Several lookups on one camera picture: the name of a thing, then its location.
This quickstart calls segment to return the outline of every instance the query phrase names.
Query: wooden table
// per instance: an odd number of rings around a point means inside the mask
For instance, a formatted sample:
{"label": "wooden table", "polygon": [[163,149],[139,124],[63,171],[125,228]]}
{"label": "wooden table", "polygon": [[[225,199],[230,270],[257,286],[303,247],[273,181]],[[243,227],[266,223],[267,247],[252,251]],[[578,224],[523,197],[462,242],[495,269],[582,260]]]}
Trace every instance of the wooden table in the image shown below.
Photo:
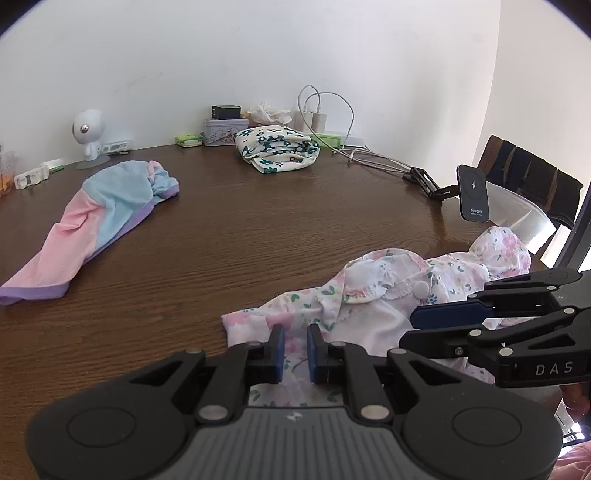
{"label": "wooden table", "polygon": [[[304,170],[267,175],[233,147],[131,158],[159,161],[180,194],[82,267],[62,299],[0,307],[4,480],[36,478],[24,430],[52,400],[189,346],[220,353],[221,314],[321,285],[371,250],[467,251],[489,226],[464,221],[457,199],[433,202],[398,176],[326,153]],[[96,170],[68,166],[0,200],[0,284]]]}

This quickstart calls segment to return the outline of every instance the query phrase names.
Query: glass jar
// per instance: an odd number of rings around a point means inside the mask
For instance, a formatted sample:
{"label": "glass jar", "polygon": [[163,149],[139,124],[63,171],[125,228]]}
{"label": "glass jar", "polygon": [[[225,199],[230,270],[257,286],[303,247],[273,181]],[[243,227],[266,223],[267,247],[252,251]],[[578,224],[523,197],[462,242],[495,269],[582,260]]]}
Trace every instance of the glass jar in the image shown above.
{"label": "glass jar", "polygon": [[13,157],[12,152],[5,152],[0,148],[0,197],[14,187]]}

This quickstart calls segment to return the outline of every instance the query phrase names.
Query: power strip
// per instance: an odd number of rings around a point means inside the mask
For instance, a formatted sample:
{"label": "power strip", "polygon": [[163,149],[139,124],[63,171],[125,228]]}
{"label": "power strip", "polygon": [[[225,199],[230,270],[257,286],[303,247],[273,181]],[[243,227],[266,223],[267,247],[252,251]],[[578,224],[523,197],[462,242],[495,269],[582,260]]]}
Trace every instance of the power strip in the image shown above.
{"label": "power strip", "polygon": [[113,155],[115,153],[129,153],[133,150],[131,140],[124,140],[122,142],[107,143],[100,148],[100,153]]}

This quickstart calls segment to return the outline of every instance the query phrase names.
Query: floral fabric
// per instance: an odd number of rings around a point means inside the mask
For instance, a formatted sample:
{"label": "floral fabric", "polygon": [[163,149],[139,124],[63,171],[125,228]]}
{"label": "floral fabric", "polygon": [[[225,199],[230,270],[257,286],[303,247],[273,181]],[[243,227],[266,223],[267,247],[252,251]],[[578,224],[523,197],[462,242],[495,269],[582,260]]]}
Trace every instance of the floral fabric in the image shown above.
{"label": "floral fabric", "polygon": [[[530,254],[508,228],[491,227],[469,252],[424,260],[408,250],[388,248],[348,262],[321,287],[289,291],[261,307],[222,316],[228,345],[267,341],[274,325],[285,327],[283,382],[251,388],[250,405],[326,406],[342,402],[340,390],[309,380],[306,329],[320,327],[327,342],[342,340],[385,356],[412,330],[408,320],[419,305],[465,300],[485,282],[528,273]],[[494,329],[502,319],[487,319]],[[441,363],[488,383],[494,377],[465,358]]]}
{"label": "floral fabric", "polygon": [[283,125],[247,128],[236,135],[242,158],[261,173],[299,170],[312,165],[320,148],[309,135]]}

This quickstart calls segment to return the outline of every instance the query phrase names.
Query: purple fabric edge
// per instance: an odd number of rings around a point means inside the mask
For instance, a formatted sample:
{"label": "purple fabric edge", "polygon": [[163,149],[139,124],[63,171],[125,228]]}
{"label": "purple fabric edge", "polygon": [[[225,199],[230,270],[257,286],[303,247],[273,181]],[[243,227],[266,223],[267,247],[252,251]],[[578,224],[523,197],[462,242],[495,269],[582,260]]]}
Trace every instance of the purple fabric edge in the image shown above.
{"label": "purple fabric edge", "polygon": [[63,297],[70,282],[48,287],[0,287],[0,305],[10,305],[19,300],[50,300]]}
{"label": "purple fabric edge", "polygon": [[[166,200],[176,195],[178,191],[179,186],[177,183],[157,196]],[[92,260],[105,248],[124,236],[127,232],[137,227],[152,212],[152,210],[154,210],[155,205],[154,199],[152,199],[137,212],[135,212],[135,215],[125,222],[123,227],[121,227],[121,229],[111,240],[109,240],[109,242],[104,244],[101,248],[96,250],[91,256],[84,260],[83,265]],[[0,305],[11,305],[12,303],[16,303],[19,300],[58,299],[66,294],[69,286],[70,282],[59,285],[50,285],[47,287],[0,287]]]}

